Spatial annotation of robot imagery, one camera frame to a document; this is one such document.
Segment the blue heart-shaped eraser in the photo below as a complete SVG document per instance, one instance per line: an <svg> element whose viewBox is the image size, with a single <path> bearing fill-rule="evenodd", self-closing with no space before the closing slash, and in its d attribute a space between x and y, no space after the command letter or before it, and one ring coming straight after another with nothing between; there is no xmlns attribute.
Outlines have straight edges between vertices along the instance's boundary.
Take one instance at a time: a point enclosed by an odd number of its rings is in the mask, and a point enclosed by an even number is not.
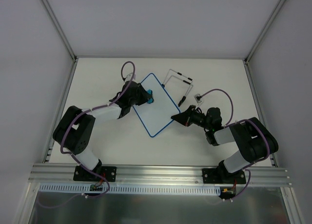
<svg viewBox="0 0 312 224"><path fill-rule="evenodd" d="M147 90L147 93L148 93L147 103L151 104L154 102L153 91L151 89L149 89L149 90Z"/></svg>

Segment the blue-framed whiteboard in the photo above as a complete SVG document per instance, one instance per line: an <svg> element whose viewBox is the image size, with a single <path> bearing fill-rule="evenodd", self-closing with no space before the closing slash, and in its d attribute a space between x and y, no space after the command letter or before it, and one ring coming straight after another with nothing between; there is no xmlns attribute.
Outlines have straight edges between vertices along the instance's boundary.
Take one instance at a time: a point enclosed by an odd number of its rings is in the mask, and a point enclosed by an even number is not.
<svg viewBox="0 0 312 224"><path fill-rule="evenodd" d="M148 74L141 85L145 90L152 90L154 102L135 105L133 109L148 135L154 138L173 122L171 116L179 114L180 109L154 73Z"/></svg>

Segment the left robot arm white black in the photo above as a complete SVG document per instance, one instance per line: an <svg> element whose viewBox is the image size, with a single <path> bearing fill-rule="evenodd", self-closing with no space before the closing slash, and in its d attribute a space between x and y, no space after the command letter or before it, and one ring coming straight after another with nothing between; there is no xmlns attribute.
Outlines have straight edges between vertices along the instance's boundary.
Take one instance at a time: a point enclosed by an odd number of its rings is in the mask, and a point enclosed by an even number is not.
<svg viewBox="0 0 312 224"><path fill-rule="evenodd" d="M88 179L103 178L102 162L88 148L93 128L97 122L118 120L126 116L133 106L154 102L153 91L140 83L126 81L122 90L103 106L82 110L70 106L53 132L53 140L59 143L62 153L65 148L84 170Z"/></svg>

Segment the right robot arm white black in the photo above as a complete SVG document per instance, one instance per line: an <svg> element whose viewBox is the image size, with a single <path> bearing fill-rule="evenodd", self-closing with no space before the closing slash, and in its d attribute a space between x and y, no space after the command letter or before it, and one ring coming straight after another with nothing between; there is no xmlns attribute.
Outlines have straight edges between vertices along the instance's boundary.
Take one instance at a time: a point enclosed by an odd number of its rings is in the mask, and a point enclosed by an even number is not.
<svg viewBox="0 0 312 224"><path fill-rule="evenodd" d="M275 137L256 117L222 126L219 108L211 107L204 114L190 105L186 111L171 116L171 119L185 127L195 124L203 128L210 145L236 143L238 150L233 155L203 175L205 183L231 183L242 170L267 159L279 149Z"/></svg>

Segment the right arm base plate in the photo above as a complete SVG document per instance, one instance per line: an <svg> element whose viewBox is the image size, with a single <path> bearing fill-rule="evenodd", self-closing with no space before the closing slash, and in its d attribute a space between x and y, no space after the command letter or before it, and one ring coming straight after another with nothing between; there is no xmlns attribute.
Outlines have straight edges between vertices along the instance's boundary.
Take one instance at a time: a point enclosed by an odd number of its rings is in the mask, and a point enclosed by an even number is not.
<svg viewBox="0 0 312 224"><path fill-rule="evenodd" d="M216 168L203 168L202 179L204 184L245 184L246 177L242 170L235 173L219 172Z"/></svg>

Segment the right side table rail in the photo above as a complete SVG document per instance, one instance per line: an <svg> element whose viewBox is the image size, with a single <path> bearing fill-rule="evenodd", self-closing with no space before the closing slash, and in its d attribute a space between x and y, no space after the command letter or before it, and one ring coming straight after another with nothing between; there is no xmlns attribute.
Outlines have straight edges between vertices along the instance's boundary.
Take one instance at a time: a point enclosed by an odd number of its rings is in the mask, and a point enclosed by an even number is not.
<svg viewBox="0 0 312 224"><path fill-rule="evenodd" d="M251 117L256 117L267 129L269 129L260 105L259 97L255 88L255 82L252 78L251 69L245 60L242 60L242 63L245 77L246 95L248 99L247 102L248 107L251 108L251 110L248 111L247 118L249 119ZM271 154L266 160L255 163L253 167L278 167L275 154Z"/></svg>

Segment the table rail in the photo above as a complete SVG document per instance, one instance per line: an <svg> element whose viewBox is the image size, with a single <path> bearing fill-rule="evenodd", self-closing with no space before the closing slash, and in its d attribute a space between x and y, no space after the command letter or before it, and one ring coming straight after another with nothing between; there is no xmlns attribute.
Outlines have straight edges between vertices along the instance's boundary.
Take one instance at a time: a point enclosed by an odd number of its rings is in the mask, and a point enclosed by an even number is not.
<svg viewBox="0 0 312 224"><path fill-rule="evenodd" d="M267 129L269 129L260 105L259 97L255 88L255 82L252 78L251 69L245 60L242 60L242 63L245 77L246 95L248 99L247 102L248 107L251 108L251 110L248 111L247 118L249 119L251 117L256 117ZM278 167L275 154L271 154L266 160L255 163L253 167Z"/></svg>
<svg viewBox="0 0 312 224"><path fill-rule="evenodd" d="M64 107L65 107L65 104L66 104L66 100L67 100L67 97L68 97L68 93L69 93L69 90L70 90L70 86L71 86L71 83L72 83L72 80L73 80L73 77L74 77L74 74L75 74L75 70L76 70L76 67L77 67L77 63L78 63L78 58L76 58L73 63L72 63L72 66L70 68L70 72L68 74L68 77L66 78L66 83L65 83L65 86L64 86L64 89L61 93L61 96L60 96L60 100L59 100L59 103L58 103L58 107L57 107L57 111L56 111L56 115L53 119L53 122L52 122L52 127L49 131L49 134L48 134L48 139L47 139L47 142L46 142L46 146L45 146L45 150L44 150L44 153L43 153L43 158L42 158L42 163L46 163L46 162L49 162L49 154L50 154L50 148L53 147L54 145L54 140L53 140L53 132L58 124L58 122L60 121L61 117L62 117L62 113L63 113L63 110L64 110Z"/></svg>

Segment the left side table rail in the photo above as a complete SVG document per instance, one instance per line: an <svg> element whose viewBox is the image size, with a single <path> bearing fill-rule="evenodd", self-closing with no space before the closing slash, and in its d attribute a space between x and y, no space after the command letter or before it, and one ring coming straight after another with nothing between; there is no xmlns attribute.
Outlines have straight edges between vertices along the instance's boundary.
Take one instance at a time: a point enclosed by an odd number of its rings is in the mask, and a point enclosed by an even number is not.
<svg viewBox="0 0 312 224"><path fill-rule="evenodd" d="M50 148L53 147L54 145L54 140L53 140L53 132L58 124L58 122L60 121L61 117L62 117L62 113L63 113L63 110L64 110L64 107L65 107L65 104L66 104L66 100L67 100L67 97L68 97L68 93L69 93L69 90L70 90L70 86L71 86L71 83L72 83L72 80L73 80L73 77L74 77L74 74L75 74L75 70L76 70L76 67L77 67L77 63L78 63L78 58L76 58L73 63L72 63L72 66L70 68L70 72L68 74L68 77L66 78L66 83L65 83L65 86L64 86L64 89L61 93L61 96L60 96L60 100L59 100L59 103L58 103L58 107L57 107L57 111L56 111L56 115L53 119L53 122L52 122L52 127L49 131L49 134L48 134L48 139L47 139L47 142L46 142L46 146L45 146L45 150L44 150L44 153L43 153L43 158L42 158L42 163L46 163L46 162L49 162L49 154L50 154Z"/></svg>

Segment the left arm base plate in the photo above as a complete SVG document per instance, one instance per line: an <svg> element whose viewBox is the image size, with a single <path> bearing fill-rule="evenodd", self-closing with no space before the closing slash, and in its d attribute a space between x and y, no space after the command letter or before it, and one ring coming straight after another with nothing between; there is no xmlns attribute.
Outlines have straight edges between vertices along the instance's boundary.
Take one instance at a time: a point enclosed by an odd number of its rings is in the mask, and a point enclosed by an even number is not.
<svg viewBox="0 0 312 224"><path fill-rule="evenodd" d="M115 166L98 166L95 171L88 171L81 166L76 166L73 180L78 182L99 182L105 178L108 182L115 182L117 167Z"/></svg>

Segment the aluminium front rail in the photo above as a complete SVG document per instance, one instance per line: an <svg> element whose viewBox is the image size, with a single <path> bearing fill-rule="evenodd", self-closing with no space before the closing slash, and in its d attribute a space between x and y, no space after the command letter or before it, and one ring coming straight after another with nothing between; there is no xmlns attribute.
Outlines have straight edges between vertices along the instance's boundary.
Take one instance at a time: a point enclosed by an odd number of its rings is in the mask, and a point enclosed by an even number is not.
<svg viewBox="0 0 312 224"><path fill-rule="evenodd" d="M72 183L75 164L36 163L29 182ZM202 185L199 166L117 165L116 183L144 185ZM250 167L250 186L292 187L290 174L281 167Z"/></svg>

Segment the left aluminium frame post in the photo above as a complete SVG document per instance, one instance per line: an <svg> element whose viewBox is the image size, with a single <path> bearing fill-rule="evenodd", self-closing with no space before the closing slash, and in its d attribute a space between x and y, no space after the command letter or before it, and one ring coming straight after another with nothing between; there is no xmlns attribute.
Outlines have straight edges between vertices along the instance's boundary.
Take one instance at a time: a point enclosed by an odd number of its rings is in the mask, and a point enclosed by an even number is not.
<svg viewBox="0 0 312 224"><path fill-rule="evenodd" d="M73 61L76 61L77 59L77 56L75 55L68 39L67 39L67 36L65 35L64 31L63 31L63 28L49 2L49 0L40 0L40 2L42 3L43 5L43 8L44 10L46 11L51 23L53 24L54 28L56 29L57 31L57 34L59 35L63 45L65 46L66 48L66 51L67 53L69 54L71 60Z"/></svg>

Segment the aluminium frame post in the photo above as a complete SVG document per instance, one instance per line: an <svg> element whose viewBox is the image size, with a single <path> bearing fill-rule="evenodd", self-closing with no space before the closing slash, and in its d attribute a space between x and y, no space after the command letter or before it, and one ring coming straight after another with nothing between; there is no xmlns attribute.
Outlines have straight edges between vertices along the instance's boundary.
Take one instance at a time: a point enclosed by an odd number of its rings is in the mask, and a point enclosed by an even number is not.
<svg viewBox="0 0 312 224"><path fill-rule="evenodd" d="M283 6L285 5L287 0L278 0L276 5L274 6L272 12L270 13L268 19L266 20L264 26L262 27L259 35L257 36L255 42L253 43L248 55L244 59L245 63L248 63L251 58L253 57L254 53L258 49L259 45L263 41L264 37L266 36L268 30L270 29L271 25L273 24L274 20L277 18L278 14L282 10Z"/></svg>
<svg viewBox="0 0 312 224"><path fill-rule="evenodd" d="M65 35L64 31L63 31L63 28L49 2L49 0L40 0L40 2L42 3L43 5L43 8L44 10L46 11L51 23L53 24L54 28L56 29L57 31L57 34L59 35L63 45L65 46L66 48L66 51L67 53L69 54L71 60L73 61L76 61L77 59L77 56L75 55L68 39L67 39L67 36Z"/></svg>

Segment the right aluminium frame post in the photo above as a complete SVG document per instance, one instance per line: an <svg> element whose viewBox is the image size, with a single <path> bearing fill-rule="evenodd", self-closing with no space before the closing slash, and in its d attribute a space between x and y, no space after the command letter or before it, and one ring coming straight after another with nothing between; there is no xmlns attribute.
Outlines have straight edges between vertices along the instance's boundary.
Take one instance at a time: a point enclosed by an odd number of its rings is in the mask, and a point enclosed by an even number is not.
<svg viewBox="0 0 312 224"><path fill-rule="evenodd" d="M244 59L245 63L248 63L251 58L253 57L254 53L258 49L259 45L263 41L264 37L266 36L268 30L270 29L271 25L273 24L274 20L277 18L278 14L282 10L283 6L285 5L287 0L278 0L276 5L274 6L272 12L270 13L268 19L266 20L264 26L262 27L259 35L257 36L255 42L253 43L248 55Z"/></svg>

